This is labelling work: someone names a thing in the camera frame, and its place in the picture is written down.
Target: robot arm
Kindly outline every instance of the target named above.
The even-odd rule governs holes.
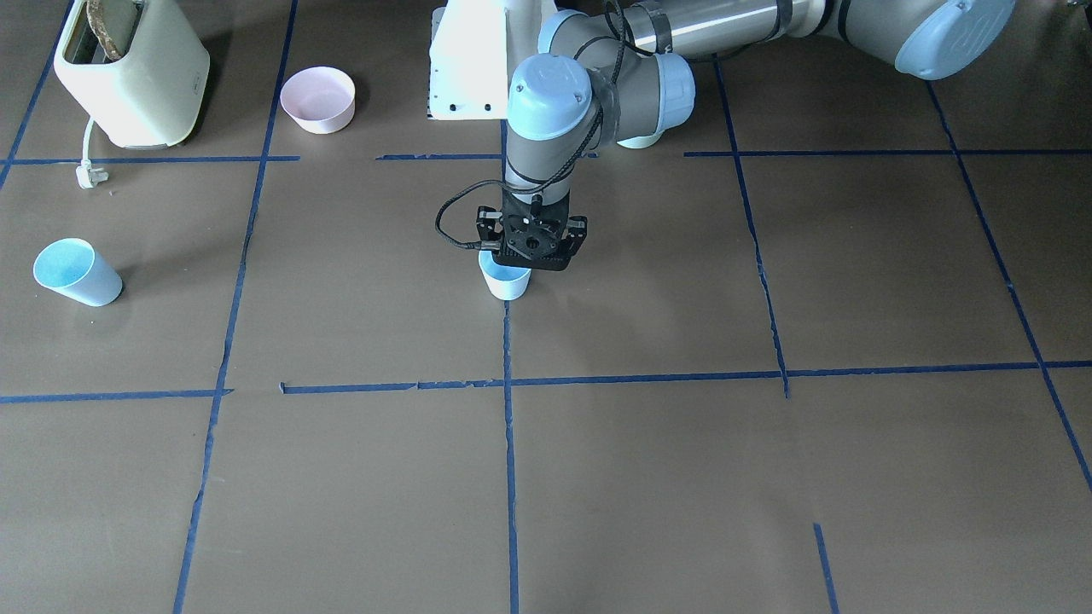
[[[512,74],[500,211],[480,206],[479,240],[499,264],[563,270],[587,235],[569,215],[577,161],[601,144],[654,141],[686,121],[695,82],[684,57],[778,38],[834,36],[922,79],[977,58],[1014,0],[660,0],[598,17],[560,11],[538,55]]]

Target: cup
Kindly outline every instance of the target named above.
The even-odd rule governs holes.
[[[292,75],[281,87],[281,108],[314,134],[345,128],[356,108],[356,85],[331,67],[311,67]]]
[[[73,300],[102,307],[121,294],[121,278],[90,243],[67,238],[49,244],[34,260],[34,281]]]
[[[478,252],[478,267],[485,276],[485,283],[489,286],[489,292],[501,300],[515,300],[523,296],[523,292],[527,290],[527,282],[531,281],[531,269],[497,264],[492,261],[491,251]]]

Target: white plug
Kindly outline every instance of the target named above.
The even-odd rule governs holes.
[[[75,167],[75,181],[85,190],[90,190],[109,178],[110,174],[105,168],[92,168],[91,161],[86,158],[80,163],[80,166]]]

